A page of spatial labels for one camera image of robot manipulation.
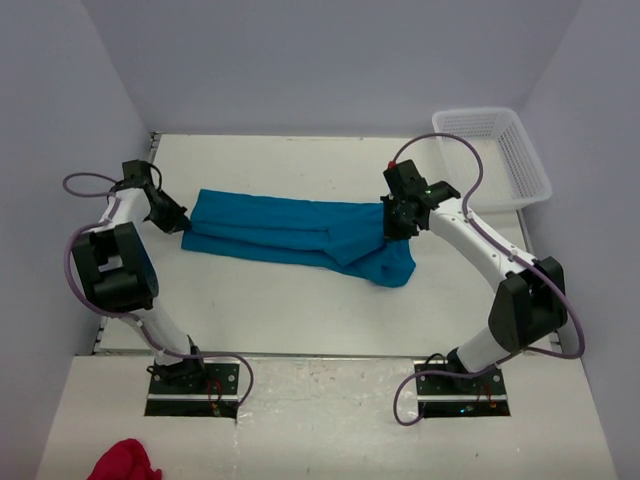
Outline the blue t shirt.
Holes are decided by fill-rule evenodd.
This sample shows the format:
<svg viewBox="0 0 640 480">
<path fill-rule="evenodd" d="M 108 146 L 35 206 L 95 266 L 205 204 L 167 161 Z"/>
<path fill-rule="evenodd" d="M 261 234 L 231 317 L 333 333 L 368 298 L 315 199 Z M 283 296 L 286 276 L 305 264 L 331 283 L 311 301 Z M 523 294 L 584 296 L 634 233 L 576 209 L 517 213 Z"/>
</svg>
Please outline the blue t shirt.
<svg viewBox="0 0 640 480">
<path fill-rule="evenodd" d="M 324 268 L 386 288 L 406 285 L 416 268 L 407 240 L 384 239 L 380 203 L 312 201 L 202 189 L 181 248 Z"/>
</svg>

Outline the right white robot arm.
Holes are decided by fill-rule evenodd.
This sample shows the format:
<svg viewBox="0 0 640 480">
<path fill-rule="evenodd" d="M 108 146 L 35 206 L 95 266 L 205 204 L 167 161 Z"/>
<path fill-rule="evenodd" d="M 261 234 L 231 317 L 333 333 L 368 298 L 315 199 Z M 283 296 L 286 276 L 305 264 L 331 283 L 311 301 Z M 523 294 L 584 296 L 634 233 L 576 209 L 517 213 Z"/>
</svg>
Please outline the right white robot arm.
<svg viewBox="0 0 640 480">
<path fill-rule="evenodd" d="M 564 291 L 559 262 L 539 260 L 508 242 L 465 207 L 450 184 L 428 184 L 411 160 L 388 166 L 383 175 L 389 188 L 381 198 L 385 239 L 430 231 L 454 247 L 494 291 L 488 326 L 447 356 L 446 380 L 454 391 L 471 391 L 483 370 L 566 324 L 567 309 L 557 296 Z"/>
</svg>

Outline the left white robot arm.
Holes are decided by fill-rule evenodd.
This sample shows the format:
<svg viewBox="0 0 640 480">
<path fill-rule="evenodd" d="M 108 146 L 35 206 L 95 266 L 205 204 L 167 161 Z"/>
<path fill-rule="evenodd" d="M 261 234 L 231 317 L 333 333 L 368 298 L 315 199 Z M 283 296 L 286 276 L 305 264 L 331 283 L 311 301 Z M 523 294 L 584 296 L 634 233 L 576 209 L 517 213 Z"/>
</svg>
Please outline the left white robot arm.
<svg viewBox="0 0 640 480">
<path fill-rule="evenodd" d="M 100 220 L 67 241 L 64 271 L 72 292 L 96 313 L 129 325 L 154 355 L 150 373 L 195 393 L 208 379 L 198 347 L 159 301 L 159 280 L 139 233 L 150 222 L 166 234 L 191 229 L 187 209 L 162 188 L 161 172 L 143 160 L 122 164 L 123 178 L 102 195 Z"/>
</svg>

